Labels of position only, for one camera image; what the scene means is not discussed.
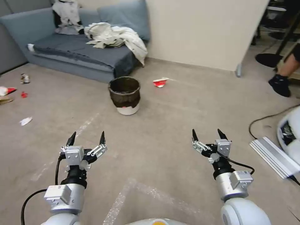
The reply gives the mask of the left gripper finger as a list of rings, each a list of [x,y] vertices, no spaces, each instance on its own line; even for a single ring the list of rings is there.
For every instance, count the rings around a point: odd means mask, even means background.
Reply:
[[[99,158],[107,151],[105,132],[103,131],[100,137],[99,145],[88,152],[88,156]]]
[[[65,146],[61,147],[61,153],[64,153],[69,146],[73,146],[75,142],[76,132],[74,132],[71,137],[67,140]]]

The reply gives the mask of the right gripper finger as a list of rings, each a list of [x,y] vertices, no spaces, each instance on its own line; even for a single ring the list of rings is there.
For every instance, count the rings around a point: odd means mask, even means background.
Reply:
[[[211,151],[210,147],[199,141],[194,129],[192,129],[192,147],[199,153]]]
[[[220,136],[220,139],[226,139],[227,141],[232,142],[232,140],[229,140],[227,138],[227,136],[220,129],[217,129],[217,131],[218,131],[218,134]]]

